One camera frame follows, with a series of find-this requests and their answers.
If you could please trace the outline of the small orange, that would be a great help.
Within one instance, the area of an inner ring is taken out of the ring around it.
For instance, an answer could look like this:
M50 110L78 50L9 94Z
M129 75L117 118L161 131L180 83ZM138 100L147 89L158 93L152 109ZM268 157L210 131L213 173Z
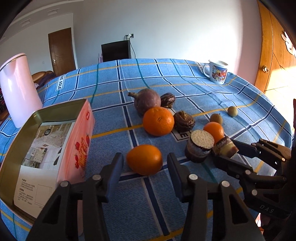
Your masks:
M224 129L222 125L220 125L217 122L211 121L204 125L203 127L204 131L207 131L210 133L214 138L214 144L219 142L222 138L224 138Z

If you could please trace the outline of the green-brown round kiwi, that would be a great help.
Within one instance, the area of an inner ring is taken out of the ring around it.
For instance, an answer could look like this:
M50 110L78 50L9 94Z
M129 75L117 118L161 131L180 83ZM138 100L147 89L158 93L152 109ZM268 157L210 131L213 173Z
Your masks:
M238 108L236 106L230 106L227 109L227 113L231 117L236 117L238 115Z

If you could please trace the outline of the brown kiwi fruit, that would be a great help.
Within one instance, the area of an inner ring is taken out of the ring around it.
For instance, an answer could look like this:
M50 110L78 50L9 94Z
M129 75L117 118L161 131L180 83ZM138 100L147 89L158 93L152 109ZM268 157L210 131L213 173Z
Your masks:
M223 124L223 118L222 118L222 116L220 114L214 113L214 114L212 114L210 116L210 122L216 122L216 123L222 125Z

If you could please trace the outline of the large orange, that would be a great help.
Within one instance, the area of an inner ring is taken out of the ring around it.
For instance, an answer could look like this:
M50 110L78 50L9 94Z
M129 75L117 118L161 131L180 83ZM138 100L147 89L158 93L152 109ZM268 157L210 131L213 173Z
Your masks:
M142 119L144 130L150 135L161 137L169 134L174 128L174 117L163 107L150 108Z

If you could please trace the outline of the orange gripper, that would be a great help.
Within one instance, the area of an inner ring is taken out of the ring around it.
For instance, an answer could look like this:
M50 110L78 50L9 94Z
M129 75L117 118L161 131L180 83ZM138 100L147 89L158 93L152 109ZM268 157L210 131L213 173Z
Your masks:
M161 170L163 157L157 147L153 145L139 145L128 152L126 163L133 172L149 176Z

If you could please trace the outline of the purple round fruit with stem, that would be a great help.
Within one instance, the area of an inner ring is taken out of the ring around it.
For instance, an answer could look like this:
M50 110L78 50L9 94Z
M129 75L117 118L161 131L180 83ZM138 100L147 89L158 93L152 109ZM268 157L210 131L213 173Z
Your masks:
M140 115L144 115L150 108L160 107L159 94L150 88L140 90L138 93L129 92L128 96L134 98L134 106Z

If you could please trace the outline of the pink tin box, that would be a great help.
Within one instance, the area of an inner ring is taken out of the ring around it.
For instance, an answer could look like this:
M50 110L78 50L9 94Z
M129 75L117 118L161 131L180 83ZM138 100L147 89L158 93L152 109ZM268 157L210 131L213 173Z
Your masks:
M45 204L63 181L85 178L95 118L87 99L35 111L1 163L1 217L25 240Z

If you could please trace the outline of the brass door knob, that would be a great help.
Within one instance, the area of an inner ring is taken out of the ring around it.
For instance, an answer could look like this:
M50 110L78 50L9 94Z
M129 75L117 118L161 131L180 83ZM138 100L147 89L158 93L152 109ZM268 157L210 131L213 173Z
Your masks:
M269 72L269 68L266 65L264 65L264 66L262 66L262 71L264 73L268 73Z

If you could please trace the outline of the orange wooden door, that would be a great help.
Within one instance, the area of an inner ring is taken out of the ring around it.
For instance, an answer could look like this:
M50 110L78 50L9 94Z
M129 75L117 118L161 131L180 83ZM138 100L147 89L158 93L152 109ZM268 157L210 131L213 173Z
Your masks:
M295 57L287 51L285 42L281 37L281 34L286 31L284 26L262 1L257 3L261 19L262 37L255 86L265 93L269 90L285 87L293 81ZM269 68L268 73L262 71L264 65Z

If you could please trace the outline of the colourful printed white mug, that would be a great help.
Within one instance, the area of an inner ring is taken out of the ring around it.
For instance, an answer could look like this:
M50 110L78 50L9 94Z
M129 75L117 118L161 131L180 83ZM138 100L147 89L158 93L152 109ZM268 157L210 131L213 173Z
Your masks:
M210 61L203 66L203 73L210 81L222 85L227 77L228 64L223 61Z

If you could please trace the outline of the white rabbit door sticker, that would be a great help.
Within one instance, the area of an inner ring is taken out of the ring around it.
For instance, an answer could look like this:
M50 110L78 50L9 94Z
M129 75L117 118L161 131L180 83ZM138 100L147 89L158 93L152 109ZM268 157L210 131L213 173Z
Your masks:
M288 34L286 33L286 31L284 31L284 34L281 34L281 37L282 39L284 40L285 42L285 45L286 45L286 48L287 48L287 51L293 55L294 57L296 57L296 50L295 50L295 47L293 46L290 38L288 37Z

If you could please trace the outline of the pink electric kettle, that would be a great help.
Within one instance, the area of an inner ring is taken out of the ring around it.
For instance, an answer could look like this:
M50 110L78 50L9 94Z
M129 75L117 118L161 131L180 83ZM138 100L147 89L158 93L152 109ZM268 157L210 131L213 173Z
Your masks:
M25 53L11 57L1 66L1 91L17 128L21 128L35 111L43 107Z

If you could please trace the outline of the brown leather sofa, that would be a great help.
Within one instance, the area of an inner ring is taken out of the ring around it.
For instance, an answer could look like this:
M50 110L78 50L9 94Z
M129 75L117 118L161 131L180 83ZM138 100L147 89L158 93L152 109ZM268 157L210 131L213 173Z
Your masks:
M32 80L36 88L44 86L48 81L56 77L53 71L40 71L32 75Z

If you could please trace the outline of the black television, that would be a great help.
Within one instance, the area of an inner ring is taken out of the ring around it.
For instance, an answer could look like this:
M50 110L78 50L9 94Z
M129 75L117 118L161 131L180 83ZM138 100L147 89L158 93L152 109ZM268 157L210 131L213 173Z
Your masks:
M130 40L122 40L101 45L103 62L130 59Z

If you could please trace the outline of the dark brown interior door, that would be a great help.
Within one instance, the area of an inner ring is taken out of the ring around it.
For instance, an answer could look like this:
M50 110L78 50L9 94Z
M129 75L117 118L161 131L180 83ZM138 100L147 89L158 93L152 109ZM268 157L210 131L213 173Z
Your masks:
M48 34L53 72L60 76L76 69L71 28Z

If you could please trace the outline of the white wall socket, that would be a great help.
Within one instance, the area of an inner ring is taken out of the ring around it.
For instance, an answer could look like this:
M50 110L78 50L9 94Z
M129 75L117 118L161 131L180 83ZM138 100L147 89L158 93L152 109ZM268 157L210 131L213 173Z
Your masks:
M131 38L133 38L133 34L128 34L125 35L124 40L130 40Z

